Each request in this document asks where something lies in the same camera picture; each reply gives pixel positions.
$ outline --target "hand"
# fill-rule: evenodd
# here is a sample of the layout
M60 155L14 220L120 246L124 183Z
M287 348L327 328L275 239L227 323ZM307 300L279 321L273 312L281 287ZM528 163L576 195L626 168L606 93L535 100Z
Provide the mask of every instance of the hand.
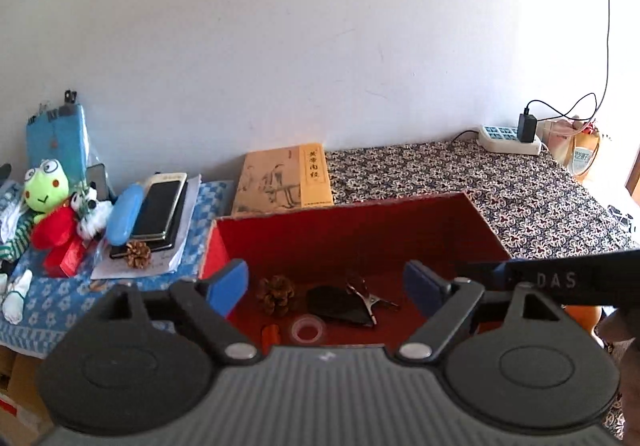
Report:
M629 316L616 311L598 325L598 335L608 343L634 339ZM640 446L640 349L637 340L626 349L620 361L620 394L625 416L624 443Z

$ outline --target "blue gripper pad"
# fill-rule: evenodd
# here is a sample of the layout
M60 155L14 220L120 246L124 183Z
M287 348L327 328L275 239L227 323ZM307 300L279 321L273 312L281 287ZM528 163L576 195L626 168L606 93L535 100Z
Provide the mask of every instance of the blue gripper pad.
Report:
M402 286L409 299L426 318L430 318L449 299L450 283L417 260L402 271Z
M244 260L234 259L204 283L209 284L207 303L226 318L249 287L249 267Z

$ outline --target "charger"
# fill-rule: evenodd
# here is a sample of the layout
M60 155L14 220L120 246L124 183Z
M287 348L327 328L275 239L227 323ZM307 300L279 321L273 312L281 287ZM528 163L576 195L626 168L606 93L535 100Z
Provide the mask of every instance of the charger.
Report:
M529 113L529 108L525 108L518 121L518 140L524 143L533 142L536 138L537 126L538 119Z

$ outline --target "orange object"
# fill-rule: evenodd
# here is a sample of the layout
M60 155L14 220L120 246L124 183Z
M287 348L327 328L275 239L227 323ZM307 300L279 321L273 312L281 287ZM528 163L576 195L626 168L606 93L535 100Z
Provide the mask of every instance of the orange object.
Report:
M593 330L600 321L600 316L602 316L602 307L568 305L564 311L576 320L580 327L594 335Z
M262 353L266 356L274 345L282 344L280 327L276 323L262 327Z

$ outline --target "smartphone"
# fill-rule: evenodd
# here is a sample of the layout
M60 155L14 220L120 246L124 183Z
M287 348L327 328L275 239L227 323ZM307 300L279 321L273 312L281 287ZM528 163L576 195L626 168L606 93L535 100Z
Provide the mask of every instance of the smartphone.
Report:
M104 164L95 164L89 166L84 172L86 176L86 183L95 184L95 190L97 191L99 201L111 200L111 188L107 182L107 172L104 168Z
M148 190L129 239L150 242L166 238L186 179L185 173L173 173L154 175L147 181Z
M178 238L178 230L180 229L180 221L182 220L182 210L184 209L184 200L187 196L188 186L184 185L180 198L175 206L174 217L169 225L169 231L166 234L166 238L162 240L150 241L148 245L151 252L167 251L173 249L175 246L175 240ZM123 258L127 254L127 245L114 245L112 246L109 257L112 259Z

